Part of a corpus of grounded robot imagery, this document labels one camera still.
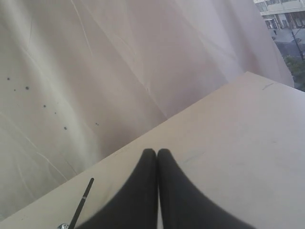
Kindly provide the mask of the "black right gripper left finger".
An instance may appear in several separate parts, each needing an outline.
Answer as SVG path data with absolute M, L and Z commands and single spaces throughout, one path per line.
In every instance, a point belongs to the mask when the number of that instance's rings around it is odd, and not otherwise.
M 79 229 L 155 229 L 158 217 L 157 157 L 145 149 L 122 188 Z

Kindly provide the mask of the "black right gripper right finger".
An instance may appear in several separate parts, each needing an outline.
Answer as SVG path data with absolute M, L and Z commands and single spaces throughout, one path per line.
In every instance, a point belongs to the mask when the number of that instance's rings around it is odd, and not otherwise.
M 178 166 L 170 150 L 157 154 L 158 182 L 165 229 L 252 229 L 207 198 Z

